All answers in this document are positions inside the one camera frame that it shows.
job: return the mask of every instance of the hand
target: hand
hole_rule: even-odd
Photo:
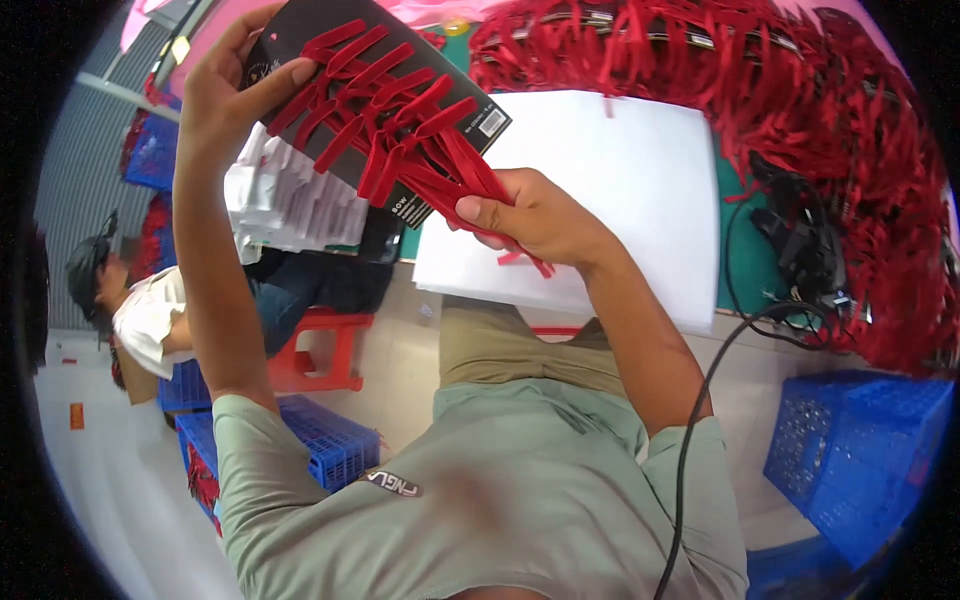
[[[516,204],[466,196],[457,202],[457,214],[465,221],[509,235],[540,260],[580,271],[595,266],[611,252],[623,251],[607,226],[540,171],[502,169],[495,173]],[[494,250],[511,250],[483,234],[476,237]]]
[[[294,59],[237,91],[247,55],[282,7],[274,4],[241,16],[191,69],[183,86],[178,172],[221,177],[240,154],[253,123],[290,98],[316,71],[316,62]]]

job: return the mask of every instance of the black cable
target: black cable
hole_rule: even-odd
[[[733,340],[735,340],[738,335],[743,333],[747,327],[768,316],[770,313],[775,311],[789,310],[792,308],[798,309],[798,313],[801,311],[805,313],[813,313],[815,316],[820,317],[820,319],[822,319],[824,322],[827,321],[827,315],[824,313],[824,311],[812,304],[807,304],[806,302],[780,302],[778,304],[772,304],[763,310],[750,315],[744,319],[742,323],[737,325],[736,329],[733,330],[733,333],[727,336],[727,339],[724,340],[723,346],[721,346],[717,351],[717,355],[713,357],[713,362],[710,364],[710,368],[707,370],[707,375],[704,377],[704,383],[700,387],[700,393],[697,395],[697,401],[694,402],[693,410],[690,412],[690,418],[686,423],[684,441],[680,444],[680,458],[678,459],[677,465],[677,508],[674,519],[675,530],[673,533],[673,542],[670,544],[670,554],[667,556],[666,566],[663,568],[663,574],[660,576],[660,583],[657,585],[657,592],[654,594],[654,600],[661,600],[663,597],[663,594],[666,591],[667,581],[670,579],[670,574],[673,573],[673,566],[676,563],[677,555],[680,552],[681,537],[684,529],[684,471],[686,468],[686,452],[690,448],[690,439],[693,436],[693,426],[696,424],[697,417],[700,415],[700,409],[703,407],[704,400],[707,398],[710,380],[713,379],[713,374],[716,372],[717,366],[720,364],[720,359],[723,358],[723,355],[727,352],[727,349],[733,344]],[[828,343],[829,338],[821,347],[813,348],[825,348]]]
[[[727,225],[727,234],[724,236],[724,242],[723,242],[724,244],[724,252],[723,252],[724,280],[727,283],[727,290],[730,292],[730,300],[731,302],[733,302],[733,310],[736,311],[736,314],[741,319],[744,319],[747,321],[747,324],[750,327],[750,329],[757,335],[763,336],[765,338],[770,338],[772,340],[783,340],[788,344],[792,344],[797,348],[803,348],[804,350],[821,350],[826,348],[829,345],[832,336],[829,329],[828,321],[826,319],[826,314],[819,309],[817,310],[817,312],[819,313],[817,316],[822,316],[821,318],[823,319],[823,324],[827,329],[827,338],[826,340],[821,339],[820,332],[814,331],[813,334],[816,336],[817,342],[819,342],[819,344],[811,345],[811,344],[807,344],[806,342],[802,342],[792,336],[781,335],[779,333],[772,333],[770,331],[764,331],[763,329],[760,329],[754,324],[756,320],[749,319],[747,317],[747,314],[743,311],[743,308],[740,306],[740,300],[737,299],[736,292],[734,292],[733,290],[733,277],[730,273],[730,239],[731,239],[731,232],[733,231],[733,224],[736,221],[736,215],[740,213],[740,209],[743,208],[749,200],[750,200],[749,198],[744,199],[744,200],[741,200],[739,204],[737,204],[736,209],[733,211],[733,215],[731,215],[730,217],[730,223]]]

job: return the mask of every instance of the person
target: person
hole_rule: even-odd
[[[116,211],[98,235],[86,238],[71,253],[66,266],[70,297],[88,322],[112,332],[141,367],[172,379],[174,365],[195,358],[180,268],[169,267],[128,286],[129,267],[109,251],[115,231]],[[287,343],[331,273],[328,256],[276,254],[269,276],[262,281],[246,279],[268,356]]]
[[[224,544],[240,589],[272,600],[652,597],[704,378],[617,238],[536,171],[497,173],[516,206],[467,197],[457,212],[574,267],[599,321],[548,345],[512,306],[447,298],[433,424],[336,494],[308,474],[309,455],[279,416],[219,202],[250,124],[316,70],[291,60],[237,91],[252,42],[278,9],[235,22],[188,75],[173,192],[187,321],[215,398]],[[665,597],[742,598],[746,553],[724,439],[709,401],[698,417]]]

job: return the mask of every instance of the white shirt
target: white shirt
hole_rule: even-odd
[[[180,268],[170,267],[130,288],[130,295],[113,314],[113,333],[141,367],[172,379],[174,365],[195,358],[191,350],[163,354],[162,342],[170,334],[173,314],[185,309]]]

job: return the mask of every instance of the light green t-shirt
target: light green t-shirt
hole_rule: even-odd
[[[487,586],[651,598],[666,563],[685,429],[661,431],[638,465],[643,425],[616,396],[552,379],[444,388],[422,436],[334,495],[278,416],[241,396],[218,398],[213,414],[224,542],[251,600],[426,600]],[[716,418],[695,426],[687,454],[683,542],[666,598],[744,597]]]

